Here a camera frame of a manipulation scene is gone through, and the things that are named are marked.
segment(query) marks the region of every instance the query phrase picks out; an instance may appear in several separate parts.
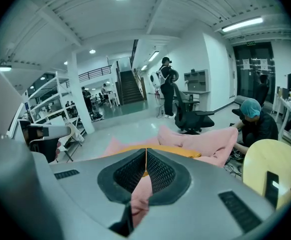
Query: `doorway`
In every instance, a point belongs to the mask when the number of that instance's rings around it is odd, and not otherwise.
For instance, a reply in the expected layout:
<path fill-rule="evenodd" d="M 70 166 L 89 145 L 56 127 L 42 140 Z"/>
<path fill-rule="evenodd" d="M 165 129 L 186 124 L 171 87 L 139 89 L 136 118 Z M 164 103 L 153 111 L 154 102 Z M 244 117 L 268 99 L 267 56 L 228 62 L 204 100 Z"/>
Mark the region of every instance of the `doorway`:
<path fill-rule="evenodd" d="M 269 92 L 266 101 L 273 103 L 275 97 L 276 70 L 270 42 L 255 45 L 234 46 L 237 71 L 237 95 L 253 98 L 260 75 L 268 76 Z"/>

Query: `person wearing headphones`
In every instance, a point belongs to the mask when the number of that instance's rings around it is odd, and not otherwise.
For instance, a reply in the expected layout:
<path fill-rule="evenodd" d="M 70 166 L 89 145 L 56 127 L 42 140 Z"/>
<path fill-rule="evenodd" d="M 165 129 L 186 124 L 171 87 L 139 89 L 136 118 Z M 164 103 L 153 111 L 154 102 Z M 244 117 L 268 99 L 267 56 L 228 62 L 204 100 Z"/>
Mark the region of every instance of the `person wearing headphones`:
<path fill-rule="evenodd" d="M 164 57 L 162 59 L 162 66 L 158 70 L 157 74 L 160 76 L 161 81 L 161 92 L 164 96 L 164 112 L 165 118 L 174 118 L 174 114 L 172 112 L 172 102 L 174 99 L 175 89 L 171 85 L 174 80 L 174 75 L 171 74 L 172 69 L 170 66 L 172 61 L 168 57 Z"/>

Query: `white pillar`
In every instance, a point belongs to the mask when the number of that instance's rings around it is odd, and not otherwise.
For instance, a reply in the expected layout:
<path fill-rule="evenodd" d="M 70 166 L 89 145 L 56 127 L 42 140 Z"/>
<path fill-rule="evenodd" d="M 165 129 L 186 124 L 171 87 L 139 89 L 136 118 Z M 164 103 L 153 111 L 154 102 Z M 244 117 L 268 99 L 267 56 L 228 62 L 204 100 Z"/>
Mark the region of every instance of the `white pillar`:
<path fill-rule="evenodd" d="M 89 115 L 84 96 L 82 94 L 81 85 L 79 81 L 77 54 L 71 52 L 67 58 L 67 73 L 70 82 L 70 89 L 75 100 L 75 107 L 80 116 L 81 122 L 87 134 L 92 134 L 95 128 L 92 125 L 91 117 Z"/>

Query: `fluorescent light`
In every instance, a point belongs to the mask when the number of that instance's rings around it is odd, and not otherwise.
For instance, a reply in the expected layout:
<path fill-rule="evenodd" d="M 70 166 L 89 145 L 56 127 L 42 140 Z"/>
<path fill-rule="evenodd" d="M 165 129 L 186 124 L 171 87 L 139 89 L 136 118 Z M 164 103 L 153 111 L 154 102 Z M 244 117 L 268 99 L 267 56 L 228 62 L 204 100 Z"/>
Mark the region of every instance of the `fluorescent light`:
<path fill-rule="evenodd" d="M 8 72 L 11 70 L 11 66 L 0 66 L 1 72 Z"/>
<path fill-rule="evenodd" d="M 238 28 L 242 28 L 242 27 L 246 27 L 246 26 L 249 26 L 249 25 L 258 24 L 258 23 L 262 23 L 262 22 L 264 22 L 264 20 L 261 17 L 260 18 L 249 19 L 249 20 L 246 20 L 244 22 L 240 22 L 240 23 L 237 23 L 237 24 L 230 25 L 230 26 L 227 26 L 225 28 L 222 28 L 222 31 L 223 32 L 228 32 L 228 31 L 231 31 L 231 30 L 235 30 L 235 29 L 238 29 Z"/>
<path fill-rule="evenodd" d="M 149 62 L 152 62 L 155 59 L 155 57 L 157 57 L 158 54 L 159 54 L 159 52 L 158 51 L 155 51 L 154 54 L 149 59 Z"/>

